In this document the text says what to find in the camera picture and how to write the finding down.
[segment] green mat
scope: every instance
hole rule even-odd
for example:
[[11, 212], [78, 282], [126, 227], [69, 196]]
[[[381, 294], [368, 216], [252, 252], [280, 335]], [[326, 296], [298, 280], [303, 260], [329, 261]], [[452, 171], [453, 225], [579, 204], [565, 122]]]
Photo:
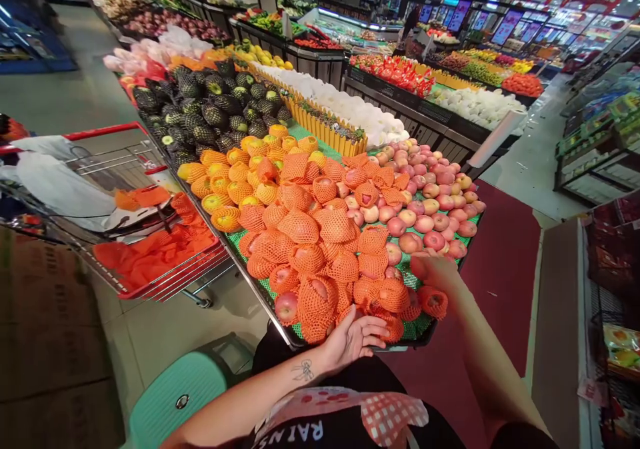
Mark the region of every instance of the green mat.
[[[307, 131], [301, 125], [298, 125], [298, 124], [293, 125], [292, 127], [289, 127], [289, 134], [291, 136], [294, 136], [296, 139], [302, 139], [304, 137], [311, 135], [309, 131]], [[342, 156], [338, 152], [334, 151], [331, 147], [327, 146], [325, 143], [323, 143], [320, 140], [318, 140], [318, 144], [319, 144], [320, 150], [325, 154], [325, 156], [335, 159], [336, 161], [339, 161], [339, 162], [342, 161]], [[416, 195], [414, 196], [414, 199], [417, 199], [418, 201], [422, 201], [424, 197], [421, 193], [416, 193]], [[480, 219], [480, 215], [471, 219], [471, 221], [473, 221], [474, 223], [477, 223], [479, 219]], [[366, 224], [365, 226], [371, 226], [371, 225], [384, 225], [384, 224], [382, 223]], [[413, 227], [408, 228], [407, 230], [411, 232], [415, 232], [416, 234], [419, 234], [422, 237], [422, 234], [420, 232], [417, 232]], [[242, 236], [244, 236], [246, 233], [247, 231], [234, 232], [232, 234], [227, 234], [227, 239], [235, 247], [235, 250], [238, 256], [245, 262], [247, 262], [247, 258], [245, 258], [240, 253], [238, 249], [238, 244], [240, 239], [242, 239]], [[461, 240], [465, 246], [469, 245], [470, 238], [463, 238], [463, 237], [460, 237], [458, 234], [456, 234], [454, 238]], [[395, 244], [397, 244], [398, 238], [391, 238], [391, 242], [394, 242]], [[400, 264], [397, 265], [397, 268], [400, 270], [400, 272], [402, 272], [402, 275], [404, 276], [404, 279], [405, 279], [405, 284], [408, 287], [412, 288], [413, 290], [417, 290], [422, 284], [411, 273], [411, 269], [409, 268], [410, 260], [411, 260], [411, 256], [409, 254], [403, 253], [402, 260]], [[277, 294], [271, 291], [271, 288], [269, 287], [269, 279], [268, 278], [261, 279], [258, 282], [265, 289], [266, 293], [268, 293], [269, 296], [271, 297], [271, 301], [269, 302], [271, 304], [271, 307], [273, 308], [273, 304], [274, 304], [273, 301], [275, 300]], [[411, 344], [412, 342], [418, 342], [418, 345], [419, 345], [419, 342], [421, 340], [424, 342], [427, 339], [427, 330], [433, 324], [433, 322], [434, 322], [434, 319], [426, 315], [424, 312], [420, 314], [420, 317], [415, 321], [404, 322], [405, 332], [402, 336], [402, 339], [400, 340], [400, 343], [396, 345], [403, 346], [403, 345]], [[295, 334], [301, 340], [303, 340], [302, 333], [300, 331], [300, 324], [298, 323], [292, 326], [291, 328], [293, 329]]]

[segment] tattoo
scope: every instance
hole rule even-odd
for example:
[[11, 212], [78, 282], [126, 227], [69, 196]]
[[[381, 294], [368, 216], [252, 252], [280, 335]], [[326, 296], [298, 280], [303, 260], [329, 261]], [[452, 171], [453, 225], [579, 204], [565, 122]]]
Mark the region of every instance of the tattoo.
[[302, 371], [301, 374], [298, 374], [296, 377], [293, 378], [294, 380], [304, 379], [306, 382], [308, 382], [315, 377], [311, 372], [311, 359], [305, 359], [300, 363], [299, 366], [296, 366], [293, 369], [291, 369], [291, 372], [294, 372], [294, 371]]

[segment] green stool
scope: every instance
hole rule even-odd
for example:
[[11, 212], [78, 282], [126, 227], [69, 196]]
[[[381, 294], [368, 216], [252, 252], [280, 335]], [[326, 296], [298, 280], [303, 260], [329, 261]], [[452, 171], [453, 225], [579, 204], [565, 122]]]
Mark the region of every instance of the green stool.
[[252, 352], [233, 332], [176, 360], [135, 403], [129, 418], [133, 447], [160, 447], [202, 407], [249, 377], [252, 361]]

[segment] tiled floor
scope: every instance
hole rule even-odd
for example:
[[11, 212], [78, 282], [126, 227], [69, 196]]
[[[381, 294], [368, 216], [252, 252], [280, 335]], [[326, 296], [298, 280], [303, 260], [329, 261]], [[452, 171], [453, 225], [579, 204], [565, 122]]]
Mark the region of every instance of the tiled floor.
[[[3, 76], [0, 99], [11, 108], [11, 116], [39, 135], [74, 133], [136, 120], [137, 114], [116, 78], [101, 61], [117, 45], [107, 28], [90, 9], [57, 6], [56, 10], [67, 27], [69, 45], [80, 70]], [[559, 83], [560, 80], [554, 85], [559, 87]], [[583, 209], [551, 190], [555, 171], [553, 147], [563, 124], [557, 116], [560, 105], [557, 87], [536, 104], [535, 118], [525, 136], [483, 175], [488, 183], [530, 205], [542, 228]], [[122, 147], [137, 142], [139, 137], [120, 133], [102, 138], [99, 149]], [[92, 151], [98, 149], [95, 145], [85, 143]], [[125, 420], [144, 389], [177, 357], [230, 331], [255, 346], [266, 329], [267, 316], [251, 289], [231, 271], [211, 288], [217, 304], [208, 310], [197, 308], [181, 294], [162, 304], [119, 300], [99, 278], [95, 292]], [[536, 318], [537, 288], [531, 338], [535, 337]], [[532, 339], [531, 367], [534, 345]], [[530, 370], [525, 379], [530, 383]]]

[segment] woman's hand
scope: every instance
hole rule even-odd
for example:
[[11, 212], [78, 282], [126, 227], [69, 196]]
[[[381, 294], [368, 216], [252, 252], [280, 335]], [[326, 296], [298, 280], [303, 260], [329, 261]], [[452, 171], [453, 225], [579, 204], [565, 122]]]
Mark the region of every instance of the woman's hand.
[[387, 323], [375, 316], [356, 319], [355, 305], [319, 349], [329, 372], [337, 372], [361, 357], [372, 357], [369, 346], [384, 349], [385, 343], [378, 336], [389, 336]]

